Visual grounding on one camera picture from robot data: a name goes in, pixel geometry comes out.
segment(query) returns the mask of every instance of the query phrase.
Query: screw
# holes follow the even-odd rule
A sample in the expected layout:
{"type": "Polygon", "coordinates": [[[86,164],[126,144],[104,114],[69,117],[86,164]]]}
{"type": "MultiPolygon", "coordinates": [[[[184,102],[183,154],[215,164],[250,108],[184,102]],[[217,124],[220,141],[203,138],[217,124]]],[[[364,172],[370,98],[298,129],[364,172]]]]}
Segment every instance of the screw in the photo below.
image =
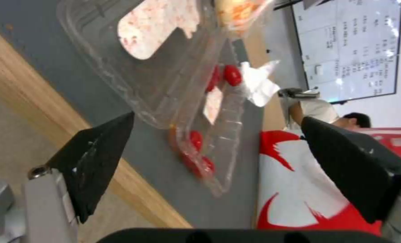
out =
{"type": "Polygon", "coordinates": [[[33,180],[50,173],[51,173],[51,168],[49,168],[49,166],[40,165],[29,170],[28,179],[33,180]]]}

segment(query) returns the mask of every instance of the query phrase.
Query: plastic container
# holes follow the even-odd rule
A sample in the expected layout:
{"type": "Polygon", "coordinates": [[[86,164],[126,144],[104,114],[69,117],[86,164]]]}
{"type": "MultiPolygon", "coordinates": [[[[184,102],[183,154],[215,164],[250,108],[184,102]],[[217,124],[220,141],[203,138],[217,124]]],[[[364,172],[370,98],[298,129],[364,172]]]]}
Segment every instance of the plastic container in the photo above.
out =
{"type": "Polygon", "coordinates": [[[227,33],[218,25],[213,1],[197,0],[200,25],[191,39],[175,30],[153,56],[138,60],[119,43],[117,24],[141,0],[63,0],[58,17],[82,56],[147,123],[172,129],[171,143],[199,168],[214,195],[230,188],[242,129],[245,97],[238,87],[222,81],[223,101],[218,118],[209,123],[203,114],[205,89],[214,67],[237,64],[227,33]],[[204,139],[200,152],[190,142],[190,131],[204,139]],[[208,173],[202,156],[215,164],[208,173]]]}
{"type": "Polygon", "coordinates": [[[190,85],[204,82],[203,76],[212,72],[225,33],[211,1],[197,0],[201,21],[193,37],[176,29],[151,58],[138,60],[121,46],[117,24],[141,2],[63,0],[57,16],[82,56],[137,115],[168,129],[190,85]]]}
{"type": "MultiPolygon", "coordinates": [[[[220,56],[220,64],[237,65],[238,63],[233,52],[233,46],[229,41],[224,44],[220,56]]],[[[209,80],[211,72],[208,75],[196,75],[203,76],[205,80],[209,80]]],[[[194,83],[190,87],[188,94],[191,95],[185,97],[185,105],[181,107],[178,113],[174,124],[175,131],[171,131],[171,134],[175,136],[175,143],[182,155],[190,158],[199,169],[203,181],[210,187],[213,194],[220,196],[227,192],[231,186],[246,98],[242,88],[232,87],[226,81],[221,80],[218,87],[223,92],[223,100],[219,115],[215,123],[211,124],[203,113],[207,83],[194,83]],[[191,131],[198,131],[202,134],[203,146],[199,152],[196,151],[196,148],[191,143],[191,131]],[[206,168],[202,160],[203,156],[214,163],[214,173],[211,173],[206,168]]]]}

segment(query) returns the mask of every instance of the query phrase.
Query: sticker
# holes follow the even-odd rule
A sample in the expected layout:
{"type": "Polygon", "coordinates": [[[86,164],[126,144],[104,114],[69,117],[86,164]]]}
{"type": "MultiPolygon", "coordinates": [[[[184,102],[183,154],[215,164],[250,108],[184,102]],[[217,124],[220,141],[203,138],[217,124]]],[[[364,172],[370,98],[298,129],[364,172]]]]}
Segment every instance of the sticker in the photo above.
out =
{"type": "Polygon", "coordinates": [[[214,125],[219,116],[222,101],[223,92],[219,88],[214,87],[211,92],[208,92],[207,101],[205,102],[204,107],[204,115],[212,125],[214,125]]]}

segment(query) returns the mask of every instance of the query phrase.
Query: person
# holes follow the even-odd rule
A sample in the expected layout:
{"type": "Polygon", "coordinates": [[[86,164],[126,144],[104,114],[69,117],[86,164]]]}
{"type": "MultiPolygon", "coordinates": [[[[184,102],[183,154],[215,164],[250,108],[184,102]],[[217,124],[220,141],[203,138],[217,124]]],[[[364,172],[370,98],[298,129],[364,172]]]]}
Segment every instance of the person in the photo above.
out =
{"type": "Polygon", "coordinates": [[[289,114],[298,126],[301,126],[302,119],[305,116],[349,130],[372,126],[368,115],[352,112],[340,117],[330,103],[319,99],[298,101],[290,106],[289,114]]]}

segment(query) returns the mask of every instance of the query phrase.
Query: cherry tomato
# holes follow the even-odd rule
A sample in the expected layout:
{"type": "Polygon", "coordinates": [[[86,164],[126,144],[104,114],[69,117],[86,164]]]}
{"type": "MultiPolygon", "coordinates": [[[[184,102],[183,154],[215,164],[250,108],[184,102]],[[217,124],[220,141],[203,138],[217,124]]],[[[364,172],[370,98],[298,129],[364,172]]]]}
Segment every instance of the cherry tomato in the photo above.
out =
{"type": "Polygon", "coordinates": [[[214,68],[213,74],[211,75],[210,82],[208,83],[208,87],[206,89],[206,92],[211,92],[214,87],[219,83],[220,81],[220,70],[219,66],[216,66],[214,68]]]}
{"type": "Polygon", "coordinates": [[[242,82],[242,76],[235,65],[226,65],[223,76],[230,86],[238,86],[242,82]]]}
{"type": "MultiPolygon", "coordinates": [[[[185,164],[185,166],[187,166],[187,168],[197,177],[197,178],[202,178],[202,173],[199,170],[199,168],[196,166],[196,164],[191,161],[191,159],[187,156],[187,155],[183,155],[182,156],[183,162],[185,164]]],[[[206,167],[206,170],[208,172],[210,172],[211,174],[214,174],[216,168],[214,166],[214,163],[211,162],[210,159],[208,159],[207,157],[202,157],[202,161],[204,163],[204,166],[206,167]]]]}
{"type": "Polygon", "coordinates": [[[202,157],[202,160],[204,160],[205,166],[207,167],[208,170],[211,171],[211,173],[216,172],[216,166],[210,159],[204,156],[202,157]]]}
{"type": "Polygon", "coordinates": [[[191,144],[196,148],[199,152],[202,149],[202,134],[198,131],[191,131],[190,132],[190,141],[191,144]]]}

